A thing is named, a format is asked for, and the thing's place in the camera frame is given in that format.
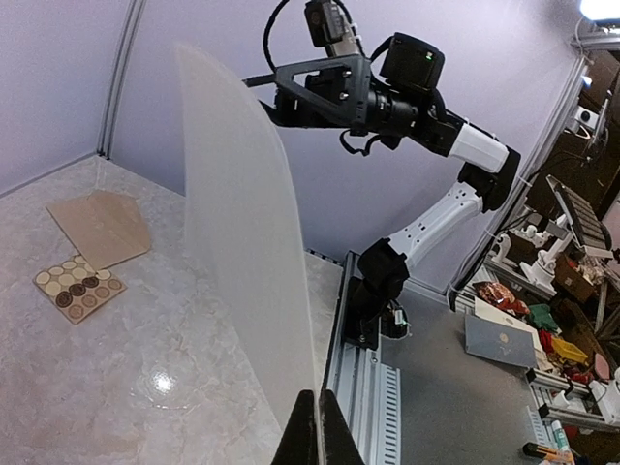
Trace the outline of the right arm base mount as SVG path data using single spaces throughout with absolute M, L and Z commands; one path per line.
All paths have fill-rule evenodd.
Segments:
M 371 294 L 356 278 L 350 281 L 345 304 L 344 337 L 351 344 L 376 351 L 381 336 L 400 340 L 410 325 L 404 307 L 395 299 Z

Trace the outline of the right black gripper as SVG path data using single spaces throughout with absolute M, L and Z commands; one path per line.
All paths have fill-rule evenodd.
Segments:
M 354 53 L 283 65 L 243 83 L 276 86 L 274 105 L 260 104 L 278 127 L 354 129 L 366 119 L 370 74 L 370 60 Z

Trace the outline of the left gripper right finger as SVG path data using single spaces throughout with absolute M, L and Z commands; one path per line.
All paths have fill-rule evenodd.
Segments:
M 337 398 L 330 389 L 324 389 L 319 397 L 318 429 L 322 464 L 364 465 Z

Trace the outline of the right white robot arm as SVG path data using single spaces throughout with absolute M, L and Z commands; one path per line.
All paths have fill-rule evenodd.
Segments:
M 275 67 L 248 77 L 248 87 L 272 84 L 265 105 L 282 128 L 338 129 L 342 147 L 369 155 L 410 140 L 462 166 L 451 184 L 415 208 L 415 217 L 358 256 L 345 304 L 344 336 L 374 349 L 381 326 L 401 337 L 407 323 L 398 298 L 411 271 L 460 224 L 506 201 L 520 155 L 477 125 L 447 109 L 438 89 L 444 54 L 420 39 L 395 33 L 366 57 L 360 53 Z

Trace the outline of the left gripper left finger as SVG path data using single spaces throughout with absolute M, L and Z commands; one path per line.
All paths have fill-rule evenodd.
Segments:
M 302 390 L 294 403 L 272 465 L 313 465 L 318 463 L 315 396 Z

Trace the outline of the cream lined letter paper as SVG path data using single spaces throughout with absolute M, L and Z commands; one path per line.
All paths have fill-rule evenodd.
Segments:
M 213 56 L 175 48 L 182 96 L 185 242 L 209 270 L 280 424 L 317 388 L 295 188 L 256 96 Z

